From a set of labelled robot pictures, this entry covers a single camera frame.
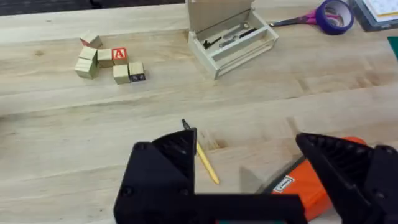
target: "label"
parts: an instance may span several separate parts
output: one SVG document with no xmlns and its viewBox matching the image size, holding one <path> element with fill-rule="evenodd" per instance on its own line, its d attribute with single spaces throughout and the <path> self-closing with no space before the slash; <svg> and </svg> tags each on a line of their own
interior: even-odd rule
<svg viewBox="0 0 398 224">
<path fill-rule="evenodd" d="M 274 191 L 276 191 L 278 193 L 282 193 L 287 186 L 289 186 L 291 183 L 293 183 L 293 181 L 294 181 L 293 178 L 291 178 L 289 176 L 285 176 L 284 179 L 278 185 L 276 185 L 276 187 L 274 188 Z"/>
</svg>

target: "wooden block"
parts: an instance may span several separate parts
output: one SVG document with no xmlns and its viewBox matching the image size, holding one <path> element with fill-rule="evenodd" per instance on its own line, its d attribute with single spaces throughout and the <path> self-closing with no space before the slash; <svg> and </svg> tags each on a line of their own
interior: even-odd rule
<svg viewBox="0 0 398 224">
<path fill-rule="evenodd" d="M 113 67 L 114 63 L 112 60 L 112 50 L 111 49 L 98 50 L 98 63 L 101 68 Z"/>
<path fill-rule="evenodd" d="M 129 56 L 124 47 L 112 49 L 112 59 L 115 65 L 127 65 L 129 63 Z"/>
<path fill-rule="evenodd" d="M 84 46 L 92 47 L 98 49 L 102 46 L 102 41 L 100 37 L 91 32 L 87 32 L 80 37 L 80 40 Z"/>
<path fill-rule="evenodd" d="M 92 60 L 79 58 L 75 71 L 82 78 L 94 79 L 97 72 L 97 64 Z"/>
<path fill-rule="evenodd" d="M 129 66 L 115 65 L 113 67 L 113 78 L 118 85 L 130 83 Z"/>
<path fill-rule="evenodd" d="M 146 80 L 144 64 L 142 62 L 133 62 L 129 64 L 130 81 L 139 82 Z"/>
<path fill-rule="evenodd" d="M 95 64 L 97 64 L 97 49 L 92 47 L 83 47 L 81 50 L 79 58 L 92 60 Z"/>
</svg>

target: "orange object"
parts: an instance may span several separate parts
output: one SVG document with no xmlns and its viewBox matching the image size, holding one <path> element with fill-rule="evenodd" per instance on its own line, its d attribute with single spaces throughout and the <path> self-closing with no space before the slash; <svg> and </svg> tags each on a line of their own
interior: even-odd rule
<svg viewBox="0 0 398 224">
<path fill-rule="evenodd" d="M 365 141 L 357 137 L 343 139 L 366 145 Z M 272 193 L 298 194 L 305 208 L 305 217 L 308 221 L 321 215 L 332 206 L 326 190 L 308 159 L 289 172 Z"/>
</svg>

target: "paper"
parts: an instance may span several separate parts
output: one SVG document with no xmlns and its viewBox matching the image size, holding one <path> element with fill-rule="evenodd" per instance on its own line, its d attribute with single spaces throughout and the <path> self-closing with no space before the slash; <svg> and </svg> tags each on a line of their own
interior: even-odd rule
<svg viewBox="0 0 398 224">
<path fill-rule="evenodd" d="M 398 0 L 363 0 L 378 22 L 398 19 Z"/>
</svg>

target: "green mat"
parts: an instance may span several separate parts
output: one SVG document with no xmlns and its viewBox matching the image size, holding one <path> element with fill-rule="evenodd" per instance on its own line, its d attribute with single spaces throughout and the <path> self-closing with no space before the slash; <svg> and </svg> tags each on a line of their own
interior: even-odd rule
<svg viewBox="0 0 398 224">
<path fill-rule="evenodd" d="M 392 51 L 394 51 L 394 54 L 398 60 L 398 37 L 387 37 L 387 40 L 390 42 Z"/>
</svg>

